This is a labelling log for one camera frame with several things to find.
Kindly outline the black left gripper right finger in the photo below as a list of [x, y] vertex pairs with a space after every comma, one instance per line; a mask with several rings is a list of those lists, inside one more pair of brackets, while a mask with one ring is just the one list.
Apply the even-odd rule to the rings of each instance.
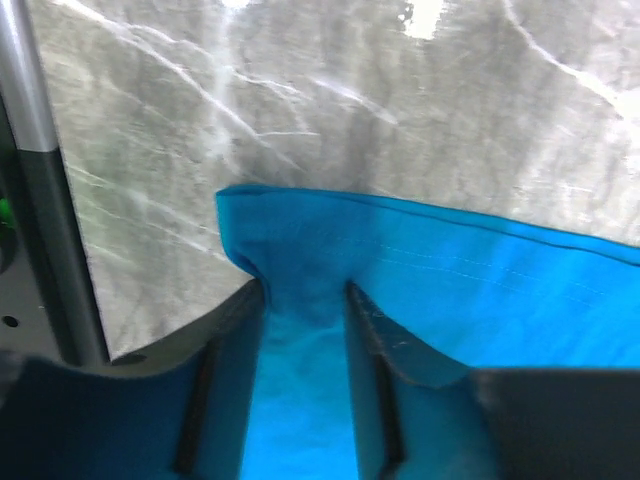
[[473, 369], [344, 289], [363, 479], [635, 479], [635, 370]]

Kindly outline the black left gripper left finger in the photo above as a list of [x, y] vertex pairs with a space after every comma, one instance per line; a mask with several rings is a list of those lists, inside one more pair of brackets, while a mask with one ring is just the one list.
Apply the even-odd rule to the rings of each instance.
[[236, 479], [264, 297], [213, 311], [111, 365], [1, 357], [5, 479]]

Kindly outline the blue t shirt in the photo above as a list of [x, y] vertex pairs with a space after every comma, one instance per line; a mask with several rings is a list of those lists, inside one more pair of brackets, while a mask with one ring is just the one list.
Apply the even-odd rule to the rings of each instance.
[[635, 370], [639, 252], [400, 199], [239, 185], [218, 192], [228, 258], [265, 295], [245, 479], [363, 479], [344, 289], [473, 369]]

